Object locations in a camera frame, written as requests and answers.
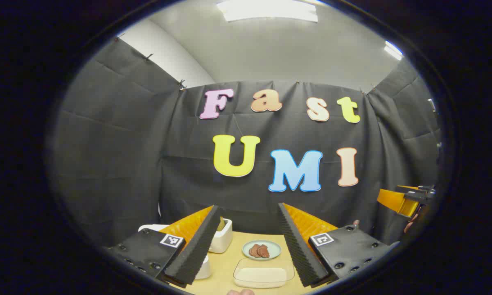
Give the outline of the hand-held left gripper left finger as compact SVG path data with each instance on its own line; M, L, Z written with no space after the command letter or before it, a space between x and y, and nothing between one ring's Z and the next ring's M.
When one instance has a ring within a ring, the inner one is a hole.
M148 277L186 287L203 265L220 217L220 208L212 205L164 229L143 228L107 250Z

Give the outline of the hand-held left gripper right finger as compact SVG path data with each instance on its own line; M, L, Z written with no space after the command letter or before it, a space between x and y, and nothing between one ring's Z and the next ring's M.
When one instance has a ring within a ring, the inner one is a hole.
M398 245L383 243L354 224L333 226L285 203L278 204L278 222L304 287L352 276Z

